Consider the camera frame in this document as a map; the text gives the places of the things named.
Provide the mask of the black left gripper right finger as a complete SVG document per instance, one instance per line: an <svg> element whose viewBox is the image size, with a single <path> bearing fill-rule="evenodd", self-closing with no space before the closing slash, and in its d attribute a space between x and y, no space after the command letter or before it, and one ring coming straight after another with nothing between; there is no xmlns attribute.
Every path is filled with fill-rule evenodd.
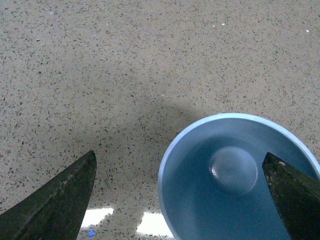
<svg viewBox="0 0 320 240"><path fill-rule="evenodd" d="M264 177L278 215L292 240L320 238L320 182L267 152Z"/></svg>

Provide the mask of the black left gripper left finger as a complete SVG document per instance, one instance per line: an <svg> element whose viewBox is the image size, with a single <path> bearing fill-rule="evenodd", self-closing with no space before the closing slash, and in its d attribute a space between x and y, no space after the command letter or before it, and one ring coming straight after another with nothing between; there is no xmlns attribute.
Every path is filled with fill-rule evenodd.
<svg viewBox="0 0 320 240"><path fill-rule="evenodd" d="M0 215L2 240L75 240L95 182L90 150L26 199Z"/></svg>

